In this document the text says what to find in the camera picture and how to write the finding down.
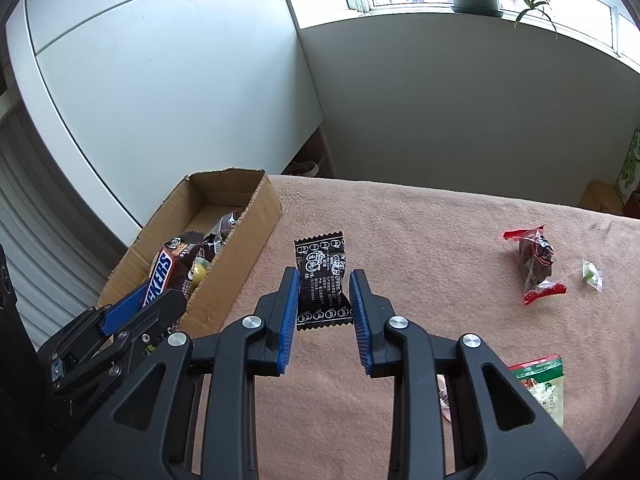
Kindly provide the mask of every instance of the red candy wrapper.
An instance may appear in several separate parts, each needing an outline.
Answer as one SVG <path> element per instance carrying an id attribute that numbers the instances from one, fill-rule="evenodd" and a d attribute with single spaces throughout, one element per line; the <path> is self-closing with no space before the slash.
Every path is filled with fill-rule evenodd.
<path id="1" fill-rule="evenodd" d="M 554 248 L 543 235 L 544 226 L 535 229 L 507 231 L 505 240 L 518 243 L 518 262 L 524 277 L 524 304 L 528 305 L 544 296 L 564 294 L 563 283 L 550 282 L 551 265 L 556 260 Z"/>

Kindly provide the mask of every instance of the triangular cutout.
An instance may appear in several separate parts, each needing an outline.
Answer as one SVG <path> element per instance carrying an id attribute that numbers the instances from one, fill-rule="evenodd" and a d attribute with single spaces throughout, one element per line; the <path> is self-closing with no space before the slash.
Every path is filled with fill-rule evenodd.
<path id="1" fill-rule="evenodd" d="M 164 370 L 164 365 L 160 364 L 149 372 L 140 386 L 133 390 L 118 407 L 113 415 L 115 422 L 140 431 L 145 431 L 149 427 Z"/>
<path id="2" fill-rule="evenodd" d="M 485 365 L 482 374 L 489 389 L 498 428 L 509 431 L 533 423 L 536 418 L 534 413 L 493 366 Z"/>

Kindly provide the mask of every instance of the black candy wrapper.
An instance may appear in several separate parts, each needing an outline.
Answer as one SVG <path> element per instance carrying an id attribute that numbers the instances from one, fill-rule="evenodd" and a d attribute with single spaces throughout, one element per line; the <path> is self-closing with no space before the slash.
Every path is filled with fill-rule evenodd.
<path id="1" fill-rule="evenodd" d="M 300 271 L 297 330 L 353 323 L 349 301 L 342 293 L 344 236 L 342 231 L 296 240 Z"/>

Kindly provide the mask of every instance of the open cardboard box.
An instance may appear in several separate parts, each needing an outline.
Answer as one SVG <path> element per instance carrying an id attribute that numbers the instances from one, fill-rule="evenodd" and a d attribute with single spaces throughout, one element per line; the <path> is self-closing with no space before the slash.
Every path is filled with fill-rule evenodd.
<path id="1" fill-rule="evenodd" d="M 117 302 L 144 282 L 162 244 L 187 230 L 207 233 L 224 213 L 240 208 L 244 212 L 191 295 L 180 322 L 180 330 L 192 337 L 220 330 L 282 214 L 264 171 L 229 169 L 186 176 L 111 273 L 98 306 Z"/>

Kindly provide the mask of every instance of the blue gripper pad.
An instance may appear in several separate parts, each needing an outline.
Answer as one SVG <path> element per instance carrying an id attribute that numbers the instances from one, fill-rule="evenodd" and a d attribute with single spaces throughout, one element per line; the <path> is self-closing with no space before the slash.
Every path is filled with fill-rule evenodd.
<path id="1" fill-rule="evenodd" d="M 119 332 L 129 320 L 140 310 L 142 298 L 145 295 L 149 285 L 149 280 L 136 288 L 128 296 L 122 298 L 118 303 L 113 305 L 104 315 L 104 320 L 100 331 L 102 335 L 110 336 Z"/>
<path id="2" fill-rule="evenodd" d="M 369 375 L 371 374 L 373 366 L 371 330 L 369 329 L 367 313 L 365 312 L 364 304 L 362 303 L 360 287 L 358 286 L 358 282 L 353 271 L 349 276 L 349 300 L 351 301 L 351 307 L 353 309 L 353 325 L 356 331 L 360 363 L 364 366 L 365 373 Z"/>
<path id="3" fill-rule="evenodd" d="M 296 329 L 296 317 L 298 315 L 298 297 L 300 294 L 300 272 L 295 269 L 291 283 L 289 285 L 289 295 L 282 324 L 280 325 L 280 347 L 278 348 L 278 359 L 276 366 L 279 374 L 283 374 L 289 364 L 291 356 L 291 345 L 293 344 L 293 333 Z"/>

